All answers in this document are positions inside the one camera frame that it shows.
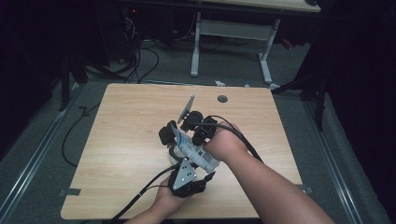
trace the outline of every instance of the desk leg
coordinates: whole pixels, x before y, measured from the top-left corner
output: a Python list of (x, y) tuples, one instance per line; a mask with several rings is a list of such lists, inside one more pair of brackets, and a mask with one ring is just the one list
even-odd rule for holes
[(192, 77), (198, 77), (200, 35), (201, 35), (201, 12), (197, 12), (197, 22), (195, 27), (195, 46), (194, 46), (194, 52), (192, 53), (192, 63), (191, 63)]
[(264, 53), (260, 53), (259, 54), (259, 58), (260, 58), (260, 64), (262, 66), (262, 75), (264, 76), (264, 81), (267, 84), (272, 84), (272, 78), (271, 78), (271, 74), (270, 74), (270, 70), (268, 69), (268, 63), (267, 63), (267, 57), (268, 54), (270, 52), (271, 46), (274, 42), (275, 36), (276, 36), (276, 32), (277, 32), (277, 28), (280, 24), (280, 19), (276, 19), (274, 22), (274, 25), (271, 29), (271, 32), (269, 34), (268, 40), (267, 40), (267, 44), (265, 46), (264, 49)]

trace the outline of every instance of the robotic hand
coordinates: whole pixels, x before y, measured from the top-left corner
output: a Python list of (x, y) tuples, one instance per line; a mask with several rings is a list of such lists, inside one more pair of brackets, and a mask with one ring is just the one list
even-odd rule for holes
[[(180, 127), (181, 130), (172, 120), (159, 132), (163, 145), (169, 147), (170, 156), (180, 163), (179, 167), (172, 172), (168, 181), (169, 188), (178, 197), (188, 197), (203, 192), (206, 182), (212, 179), (215, 168), (219, 166), (219, 161), (203, 150), (206, 138), (212, 138), (216, 130), (214, 125), (206, 124), (216, 124), (217, 122), (210, 117), (203, 119), (202, 114), (198, 111), (190, 112), (193, 99), (194, 95), (191, 95), (177, 121), (177, 123), (180, 123), (184, 120)], [(194, 131), (192, 138), (182, 132), (186, 133), (188, 130)], [(175, 147), (178, 147), (183, 157), (176, 155)], [(197, 177), (194, 169), (198, 166), (204, 169), (208, 175), (202, 180), (192, 182)]]

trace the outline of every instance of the gray floor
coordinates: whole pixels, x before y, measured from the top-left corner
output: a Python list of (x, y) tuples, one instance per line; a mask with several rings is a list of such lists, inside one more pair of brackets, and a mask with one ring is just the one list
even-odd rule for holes
[[(146, 47), (153, 46), (147, 42)], [(250, 47), (257, 51), (260, 43)], [(152, 50), (158, 53), (160, 62), (144, 82), (177, 82), (196, 85), (215, 85), (220, 80), (227, 86), (243, 86), (238, 78), (244, 79), (252, 87), (267, 87), (263, 83), (262, 72), (256, 53), (245, 53), (235, 45), (221, 46), (216, 50), (203, 46), (201, 51), (200, 75), (190, 77), (191, 46), (172, 48), (158, 44)], [(291, 50), (274, 45), (268, 63), (275, 84), (292, 81), (309, 46), (300, 46)], [(150, 51), (141, 50), (142, 60), (138, 68), (141, 76), (155, 63), (156, 57)], [(64, 137), (73, 123), (80, 118), (81, 106), (92, 108), (101, 101), (106, 85), (114, 80), (103, 77), (90, 77), (90, 81), (78, 88), (80, 93), (64, 115), (58, 131), (53, 135), (42, 162), (32, 171), (33, 178), (26, 182), (21, 197), (14, 199), (14, 207), (1, 208), (1, 215), (9, 208), (4, 223), (80, 223), (80, 220), (63, 220), (60, 211), (64, 198), (59, 195), (61, 189), (67, 189), (73, 178), (75, 168), (64, 162), (61, 148)], [(12, 150), (0, 163), (0, 202), (8, 202), (7, 196), (23, 175), (23, 169), (39, 147), (39, 144), (51, 123), (59, 116), (60, 85), (53, 90), (54, 96), (31, 119), (29, 126), (21, 135)], [(340, 191), (334, 186), (334, 179), (323, 153), (323, 136), (331, 149), (339, 173), (347, 185), (350, 196), (356, 205), (358, 217), (363, 223), (390, 223), (387, 214), (377, 201), (367, 177), (356, 160), (342, 126), (332, 108), (329, 97), (326, 98), (326, 110), (323, 117), (324, 132), (318, 133), (309, 115), (309, 105), (302, 103), (298, 91), (287, 91), (274, 95), (276, 106), (290, 146), (297, 162), (304, 184), (313, 192), (310, 196), (320, 204), (336, 223), (350, 223), (350, 214), (346, 211)], [(84, 118), (70, 133), (65, 151), (70, 161), (78, 162), (89, 135), (95, 112)]]

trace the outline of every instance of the dark background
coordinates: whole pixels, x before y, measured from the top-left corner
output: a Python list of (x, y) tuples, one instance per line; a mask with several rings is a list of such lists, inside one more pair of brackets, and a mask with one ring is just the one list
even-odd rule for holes
[[(91, 1), (12, 1), (0, 3), (0, 156), (3, 158), (50, 97), (71, 49), (96, 63), (122, 57), (119, 7)], [(392, 0), (335, 1), (323, 8), (347, 21), (299, 24), (282, 21), (277, 43), (312, 43), (298, 78), (326, 73), (327, 91), (361, 165), (395, 221), (394, 108), (396, 6)], [(173, 29), (184, 33), (192, 13), (139, 9), (142, 32), (172, 44)]]

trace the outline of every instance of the wooden table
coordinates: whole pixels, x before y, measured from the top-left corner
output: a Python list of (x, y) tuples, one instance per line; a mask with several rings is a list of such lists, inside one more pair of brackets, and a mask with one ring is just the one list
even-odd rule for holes
[[(263, 88), (110, 84), (98, 110), (62, 209), (65, 219), (110, 219), (160, 171), (169, 167), (159, 130), (177, 120), (190, 98), (191, 110), (236, 123), (270, 167), (302, 184), (271, 92)], [(218, 101), (228, 97), (227, 103)], [(160, 177), (159, 184), (167, 175)], [(150, 189), (123, 216), (133, 217), (154, 201)], [(203, 193), (194, 195), (171, 218), (258, 217), (224, 163)]]

